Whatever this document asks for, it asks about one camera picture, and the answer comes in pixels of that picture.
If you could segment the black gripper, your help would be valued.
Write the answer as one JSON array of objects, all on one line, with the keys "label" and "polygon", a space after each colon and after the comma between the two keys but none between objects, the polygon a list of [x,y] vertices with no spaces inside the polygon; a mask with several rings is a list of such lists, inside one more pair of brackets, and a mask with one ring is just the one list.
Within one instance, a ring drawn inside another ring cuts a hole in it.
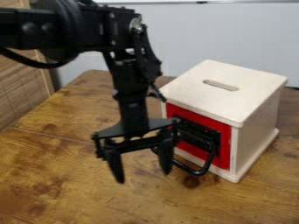
[{"label": "black gripper", "polygon": [[147,112],[146,98],[158,98],[167,102],[161,90],[154,87],[154,92],[147,89],[142,91],[123,92],[114,90],[114,99],[118,102],[121,121],[93,134],[97,145],[97,157],[107,160],[110,170],[119,184],[126,182],[122,154],[141,151],[158,146],[159,164],[166,175],[173,171],[174,140],[166,139],[159,132],[177,127],[174,119],[150,118]]}]

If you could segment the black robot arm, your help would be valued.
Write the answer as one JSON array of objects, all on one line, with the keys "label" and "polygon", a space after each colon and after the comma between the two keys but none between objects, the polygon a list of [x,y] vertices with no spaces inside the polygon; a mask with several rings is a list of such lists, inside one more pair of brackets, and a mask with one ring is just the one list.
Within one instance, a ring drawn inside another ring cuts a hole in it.
[{"label": "black robot arm", "polygon": [[0,54],[41,69],[63,67],[85,52],[103,53],[113,74],[121,121],[93,134],[97,157],[118,183],[126,182],[122,155],[153,149],[165,173],[174,166],[177,121],[151,118],[146,98],[166,98],[155,85],[162,75],[142,15],[93,0],[31,0],[29,9],[0,8]]}]

